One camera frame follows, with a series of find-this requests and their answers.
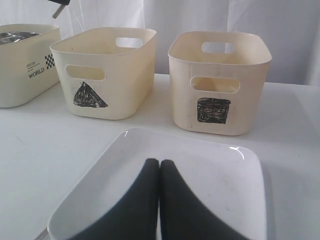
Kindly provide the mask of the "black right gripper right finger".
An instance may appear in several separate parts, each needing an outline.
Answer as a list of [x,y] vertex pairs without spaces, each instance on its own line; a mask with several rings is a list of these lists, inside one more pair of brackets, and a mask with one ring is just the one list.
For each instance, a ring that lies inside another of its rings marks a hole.
[[239,240],[240,233],[214,215],[192,192],[172,160],[160,165],[163,240]]

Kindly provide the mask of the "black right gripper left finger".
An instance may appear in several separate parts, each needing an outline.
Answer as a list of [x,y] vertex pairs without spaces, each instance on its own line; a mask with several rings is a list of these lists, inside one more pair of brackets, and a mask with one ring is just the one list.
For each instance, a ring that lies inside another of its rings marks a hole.
[[100,219],[71,240],[155,240],[157,238],[160,163],[145,160],[133,184]]

